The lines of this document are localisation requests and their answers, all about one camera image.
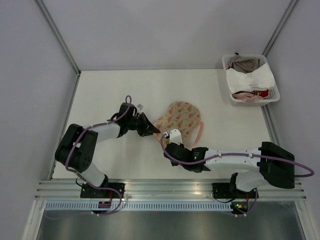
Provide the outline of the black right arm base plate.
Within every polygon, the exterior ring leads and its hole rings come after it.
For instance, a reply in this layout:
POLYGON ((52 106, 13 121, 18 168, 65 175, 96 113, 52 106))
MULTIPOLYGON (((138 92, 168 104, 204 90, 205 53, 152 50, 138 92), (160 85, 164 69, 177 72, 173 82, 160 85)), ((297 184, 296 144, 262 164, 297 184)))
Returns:
POLYGON ((240 197, 236 191, 230 190, 230 184, 225 182, 214 182, 212 186, 212 197, 221 203, 230 203, 240 197))

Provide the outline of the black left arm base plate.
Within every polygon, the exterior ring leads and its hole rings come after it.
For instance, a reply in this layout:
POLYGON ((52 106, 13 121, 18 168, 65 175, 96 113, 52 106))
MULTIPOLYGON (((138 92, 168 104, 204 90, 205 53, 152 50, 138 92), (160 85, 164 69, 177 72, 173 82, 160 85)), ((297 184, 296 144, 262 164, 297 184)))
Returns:
POLYGON ((123 182, 109 182, 107 190, 98 189, 97 187, 92 187, 89 184, 82 184, 80 198, 82 199, 120 199, 119 195, 114 192, 116 190, 119 192, 121 197, 124 197, 125 184, 123 182))

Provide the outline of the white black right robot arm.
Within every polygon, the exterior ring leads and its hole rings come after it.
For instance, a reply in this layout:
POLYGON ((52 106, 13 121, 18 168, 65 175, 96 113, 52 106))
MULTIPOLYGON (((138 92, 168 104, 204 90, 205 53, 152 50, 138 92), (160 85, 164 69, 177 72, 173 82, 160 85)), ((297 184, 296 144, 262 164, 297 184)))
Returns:
POLYGON ((269 141, 257 148, 233 152, 207 147, 187 149, 174 142, 162 144, 161 148, 172 166, 180 165, 189 172, 234 170, 228 192, 235 198, 262 186, 287 190, 295 187, 295 156, 269 141))

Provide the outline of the floral mesh laundry bag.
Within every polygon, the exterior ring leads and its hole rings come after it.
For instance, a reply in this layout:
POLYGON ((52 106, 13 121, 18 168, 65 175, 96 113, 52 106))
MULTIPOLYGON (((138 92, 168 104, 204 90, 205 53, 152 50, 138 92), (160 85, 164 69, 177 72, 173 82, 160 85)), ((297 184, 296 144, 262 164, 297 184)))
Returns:
POLYGON ((186 101, 172 102, 166 112, 153 124, 160 132, 177 129, 181 133, 182 143, 191 149, 202 137, 204 123, 199 109, 186 101))

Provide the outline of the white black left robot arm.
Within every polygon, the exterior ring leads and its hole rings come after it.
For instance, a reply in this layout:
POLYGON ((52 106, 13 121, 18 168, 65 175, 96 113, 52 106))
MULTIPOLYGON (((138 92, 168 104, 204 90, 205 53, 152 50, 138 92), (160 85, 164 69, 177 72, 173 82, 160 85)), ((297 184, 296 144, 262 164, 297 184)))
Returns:
POLYGON ((136 131, 141 137, 160 133, 145 113, 139 112, 133 104, 124 102, 119 112, 105 122, 87 127, 71 124, 60 141, 54 158, 67 171, 83 179, 94 195, 104 198, 109 193, 109 178, 93 163, 96 145, 120 138, 128 131, 136 131))

